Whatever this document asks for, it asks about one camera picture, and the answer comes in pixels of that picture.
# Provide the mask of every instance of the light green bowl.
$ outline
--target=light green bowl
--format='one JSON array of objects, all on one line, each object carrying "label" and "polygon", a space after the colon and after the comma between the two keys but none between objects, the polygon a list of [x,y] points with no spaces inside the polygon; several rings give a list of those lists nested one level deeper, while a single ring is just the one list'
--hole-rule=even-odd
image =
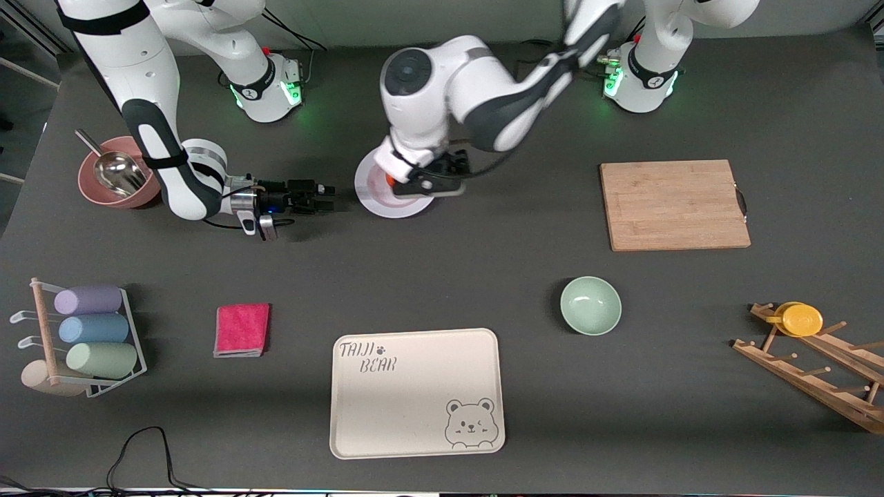
[{"label": "light green bowl", "polygon": [[620,321],[622,306],[617,290],[595,276],[572,280],[561,292],[561,315],[568,326],[584,335],[603,335]]}]

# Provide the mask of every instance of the metal scoop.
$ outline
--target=metal scoop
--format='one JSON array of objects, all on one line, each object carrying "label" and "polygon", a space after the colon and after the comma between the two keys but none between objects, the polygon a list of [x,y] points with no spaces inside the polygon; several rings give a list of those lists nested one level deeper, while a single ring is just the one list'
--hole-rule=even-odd
[{"label": "metal scoop", "polygon": [[147,182],[144,171],[131,156],[114,150],[103,151],[82,129],[75,129],[73,132],[98,155],[98,160],[95,161],[95,179],[104,187],[126,198]]}]

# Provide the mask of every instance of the wooden cutting board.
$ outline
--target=wooden cutting board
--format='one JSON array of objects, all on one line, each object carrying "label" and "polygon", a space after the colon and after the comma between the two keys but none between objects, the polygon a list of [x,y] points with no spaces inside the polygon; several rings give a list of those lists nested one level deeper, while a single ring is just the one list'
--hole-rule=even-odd
[{"label": "wooden cutting board", "polygon": [[727,160],[601,165],[611,249],[743,249],[749,230]]}]

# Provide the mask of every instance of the cutting board handle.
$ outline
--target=cutting board handle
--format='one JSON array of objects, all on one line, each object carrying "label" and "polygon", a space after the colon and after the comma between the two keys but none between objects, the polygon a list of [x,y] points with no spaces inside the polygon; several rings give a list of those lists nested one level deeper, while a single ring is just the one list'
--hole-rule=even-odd
[{"label": "cutting board handle", "polygon": [[734,183],[734,190],[736,191],[736,203],[739,204],[740,211],[743,213],[743,221],[745,221],[746,214],[749,213],[749,208],[746,207],[746,197],[743,196],[743,192],[740,191],[736,183]]}]

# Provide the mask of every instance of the blue cup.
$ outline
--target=blue cup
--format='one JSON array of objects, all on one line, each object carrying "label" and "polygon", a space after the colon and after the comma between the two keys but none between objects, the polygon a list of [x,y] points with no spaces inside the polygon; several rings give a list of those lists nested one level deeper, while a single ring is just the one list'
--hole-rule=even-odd
[{"label": "blue cup", "polygon": [[129,336],[129,321],[116,312],[71,316],[61,322],[58,335],[66,343],[94,341],[123,342]]}]

